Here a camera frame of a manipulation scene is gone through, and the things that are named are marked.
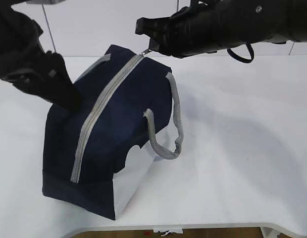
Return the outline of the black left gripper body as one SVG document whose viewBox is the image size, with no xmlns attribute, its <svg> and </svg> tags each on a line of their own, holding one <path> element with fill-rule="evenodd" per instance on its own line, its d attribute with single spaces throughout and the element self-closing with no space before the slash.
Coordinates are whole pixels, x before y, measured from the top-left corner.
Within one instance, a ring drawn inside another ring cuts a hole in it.
<svg viewBox="0 0 307 238">
<path fill-rule="evenodd" d="M 0 38 L 0 80 L 36 96 L 57 95 L 57 53 L 37 39 Z"/>
</svg>

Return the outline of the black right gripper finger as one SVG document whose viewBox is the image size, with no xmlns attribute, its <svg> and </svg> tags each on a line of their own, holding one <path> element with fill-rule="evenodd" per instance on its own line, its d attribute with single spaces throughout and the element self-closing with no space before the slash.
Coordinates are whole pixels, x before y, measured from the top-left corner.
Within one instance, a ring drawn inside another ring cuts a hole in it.
<svg viewBox="0 0 307 238">
<path fill-rule="evenodd" d="M 160 51 L 160 38 L 150 38 L 148 49 L 152 52 Z"/>
<path fill-rule="evenodd" d="M 164 32 L 168 23 L 169 23 L 169 17 L 139 18 L 136 21 L 135 34 L 153 35 L 154 33 Z"/>
</svg>

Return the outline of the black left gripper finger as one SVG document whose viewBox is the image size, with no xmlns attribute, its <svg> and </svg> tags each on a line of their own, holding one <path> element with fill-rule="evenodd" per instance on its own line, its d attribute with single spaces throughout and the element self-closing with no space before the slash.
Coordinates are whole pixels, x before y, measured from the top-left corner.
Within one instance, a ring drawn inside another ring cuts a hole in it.
<svg viewBox="0 0 307 238">
<path fill-rule="evenodd" d="M 63 57 L 46 52 L 36 63 L 36 95 L 67 111 L 76 109 L 82 102 L 80 93 L 69 78 Z"/>
</svg>

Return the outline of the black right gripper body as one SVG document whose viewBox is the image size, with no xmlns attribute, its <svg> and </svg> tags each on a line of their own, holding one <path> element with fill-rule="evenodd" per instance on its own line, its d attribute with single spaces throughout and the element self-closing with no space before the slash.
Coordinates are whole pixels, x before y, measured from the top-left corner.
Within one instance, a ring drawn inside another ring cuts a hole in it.
<svg viewBox="0 0 307 238">
<path fill-rule="evenodd" d="M 218 43 L 212 33 L 218 26 L 215 11 L 210 6 L 184 7 L 169 17 L 164 32 L 153 34 L 160 38 L 158 53 L 176 58 L 186 58 L 218 51 Z"/>
</svg>

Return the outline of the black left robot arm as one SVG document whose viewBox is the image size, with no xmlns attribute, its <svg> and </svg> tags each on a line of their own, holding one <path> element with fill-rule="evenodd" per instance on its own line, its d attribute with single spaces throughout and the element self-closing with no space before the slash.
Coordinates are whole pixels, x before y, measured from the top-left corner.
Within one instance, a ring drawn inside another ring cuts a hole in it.
<svg viewBox="0 0 307 238">
<path fill-rule="evenodd" d="M 69 78 L 63 57 L 44 51 L 42 28 L 12 8 L 19 3 L 0 0 L 0 79 L 26 94 L 74 110 L 82 97 Z"/>
</svg>

